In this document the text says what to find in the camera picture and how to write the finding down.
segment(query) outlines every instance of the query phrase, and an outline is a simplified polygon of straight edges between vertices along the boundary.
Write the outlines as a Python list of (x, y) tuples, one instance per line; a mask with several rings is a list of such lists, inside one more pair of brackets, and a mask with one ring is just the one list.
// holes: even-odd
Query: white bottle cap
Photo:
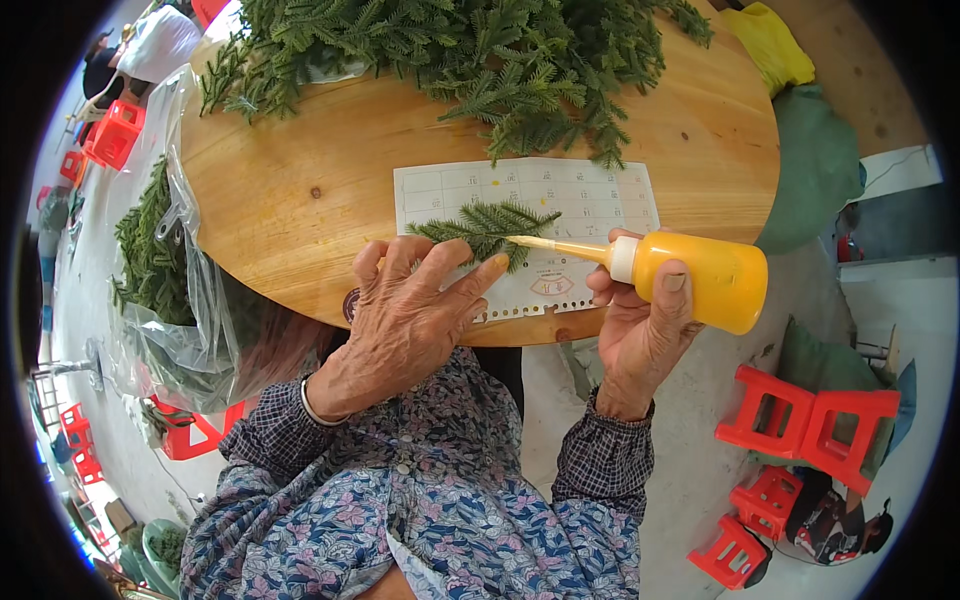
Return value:
[(636, 245), (640, 240), (635, 237), (621, 235), (613, 240), (613, 253), (610, 260), (610, 277), (614, 281), (633, 283), (634, 256)]

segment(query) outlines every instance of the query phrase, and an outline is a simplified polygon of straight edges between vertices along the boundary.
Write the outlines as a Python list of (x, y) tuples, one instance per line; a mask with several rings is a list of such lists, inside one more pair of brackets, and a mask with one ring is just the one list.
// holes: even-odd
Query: orange glue bottle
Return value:
[(613, 280), (633, 284), (648, 302), (660, 265), (670, 258), (682, 260), (690, 270), (694, 321), (735, 335), (753, 328), (767, 296), (767, 258), (756, 246), (668, 231), (647, 233), (642, 240), (621, 236), (608, 246), (532, 235), (507, 240), (598, 262)]

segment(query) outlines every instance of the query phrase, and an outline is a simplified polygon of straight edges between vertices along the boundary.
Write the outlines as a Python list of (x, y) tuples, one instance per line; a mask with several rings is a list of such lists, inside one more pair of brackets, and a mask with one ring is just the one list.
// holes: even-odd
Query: floral blouse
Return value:
[(271, 386), (183, 547), (180, 598), (353, 598), (394, 563), (418, 598), (637, 597), (650, 416), (564, 438), (553, 502), (520, 474), (506, 387), (472, 350), (335, 426)]

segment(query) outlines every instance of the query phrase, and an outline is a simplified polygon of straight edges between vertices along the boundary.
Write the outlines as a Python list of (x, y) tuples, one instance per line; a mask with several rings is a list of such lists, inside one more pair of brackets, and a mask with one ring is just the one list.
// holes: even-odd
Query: yellow bag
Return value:
[(787, 84), (813, 81), (813, 61), (797, 45), (786, 23), (769, 7), (754, 2), (742, 11), (724, 9), (720, 15), (754, 60), (771, 98)]

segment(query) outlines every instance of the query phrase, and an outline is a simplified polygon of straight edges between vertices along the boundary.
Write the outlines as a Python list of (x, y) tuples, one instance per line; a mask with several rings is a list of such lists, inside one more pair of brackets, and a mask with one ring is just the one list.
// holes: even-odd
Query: calendar grid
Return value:
[[(628, 163), (611, 173), (588, 160), (509, 158), (495, 169), (487, 161), (460, 162), (394, 170), (397, 232), (406, 224), (459, 217), (473, 202), (515, 202), (539, 214), (563, 213), (542, 233), (559, 240), (606, 244), (612, 228), (639, 232), (660, 225), (647, 168)], [(531, 250), (523, 267), (503, 277), (485, 295), (486, 318), (510, 319), (557, 310), (591, 308), (583, 283), (594, 263), (546, 250)]]

